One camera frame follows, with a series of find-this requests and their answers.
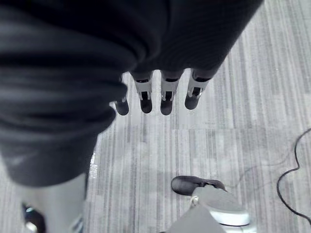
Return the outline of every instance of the gray carpet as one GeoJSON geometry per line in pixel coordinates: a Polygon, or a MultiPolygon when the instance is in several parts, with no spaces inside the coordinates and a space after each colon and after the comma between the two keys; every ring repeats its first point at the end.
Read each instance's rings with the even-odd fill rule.
{"type": "MultiPolygon", "coordinates": [[[[98,140],[86,204],[87,233],[157,233],[189,207],[170,190],[176,175],[218,179],[256,218],[259,233],[310,232],[279,200],[276,181],[295,167],[293,142],[311,127],[311,1],[267,0],[209,83],[186,110],[190,71],[173,112],[144,115],[133,81],[130,114],[98,140]]],[[[311,134],[298,146],[302,169],[281,183],[285,200],[311,216],[311,134]]],[[[23,232],[19,202],[0,165],[0,232],[23,232]]]]}

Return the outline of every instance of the black cable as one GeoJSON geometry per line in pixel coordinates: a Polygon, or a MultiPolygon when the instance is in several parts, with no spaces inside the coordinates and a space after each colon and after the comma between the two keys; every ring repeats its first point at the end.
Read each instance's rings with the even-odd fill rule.
{"type": "Polygon", "coordinates": [[[294,154],[295,154],[295,160],[296,160],[296,163],[297,163],[297,167],[296,167],[296,168],[293,168],[293,169],[290,169],[290,170],[288,170],[288,171],[286,171],[286,172],[284,172],[284,173],[279,177],[279,179],[277,180],[277,183],[276,183],[276,190],[277,190],[277,195],[278,195],[278,197],[281,199],[281,201],[283,202],[283,204],[284,204],[290,211],[292,211],[294,214],[296,214],[296,215],[298,215],[298,216],[300,216],[300,217],[303,217],[303,218],[305,218],[306,220],[308,220],[308,222],[309,222],[309,224],[310,224],[310,226],[311,226],[311,218],[309,218],[308,216],[306,216],[306,215],[304,215],[304,214],[302,214],[302,213],[297,212],[297,211],[294,210],[292,207],[290,207],[289,204],[287,204],[287,202],[286,202],[286,201],[284,200],[284,198],[282,197],[282,194],[281,194],[281,192],[280,192],[280,187],[279,187],[279,186],[280,186],[281,180],[282,180],[288,173],[291,173],[291,172],[293,172],[293,171],[297,171],[297,170],[300,169],[300,164],[299,164],[298,157],[297,157],[297,145],[298,145],[300,139],[301,139],[304,135],[306,135],[307,133],[309,133],[310,131],[311,131],[311,128],[308,129],[308,130],[306,130],[306,131],[304,131],[304,133],[301,134],[301,135],[296,139],[295,147],[294,147],[294,154]]]}

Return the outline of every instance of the metal part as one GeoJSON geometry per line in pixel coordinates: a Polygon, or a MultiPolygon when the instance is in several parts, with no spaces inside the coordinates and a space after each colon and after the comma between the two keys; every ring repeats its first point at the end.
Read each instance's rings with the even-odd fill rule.
{"type": "MultiPolygon", "coordinates": [[[[189,177],[195,183],[203,180],[189,177]]],[[[256,233],[256,225],[237,200],[216,182],[197,187],[190,200],[190,209],[167,233],[256,233]]]]}
{"type": "Polygon", "coordinates": [[[177,87],[178,87],[179,80],[174,81],[174,82],[169,82],[165,80],[164,78],[161,79],[161,95],[162,95],[162,100],[166,101],[166,93],[171,92],[171,98],[169,101],[174,100],[174,96],[177,92],[177,87]]]}
{"type": "Polygon", "coordinates": [[[197,99],[200,98],[203,91],[206,89],[207,83],[209,80],[206,80],[205,82],[198,82],[193,78],[193,71],[191,71],[191,76],[188,83],[188,91],[187,95],[189,97],[192,97],[193,95],[196,96],[197,99]]]}
{"type": "Polygon", "coordinates": [[[33,233],[82,233],[85,184],[86,175],[81,174],[48,187],[17,185],[17,193],[26,203],[25,212],[34,213],[25,215],[26,227],[33,233]]]}
{"type": "Polygon", "coordinates": [[[137,82],[135,81],[136,90],[139,96],[140,100],[150,100],[151,99],[151,93],[152,93],[152,82],[151,79],[146,82],[137,82]]]}
{"type": "Polygon", "coordinates": [[[234,196],[211,185],[198,187],[193,196],[199,198],[200,205],[209,210],[213,218],[223,225],[246,226],[250,224],[249,213],[234,196]]]}

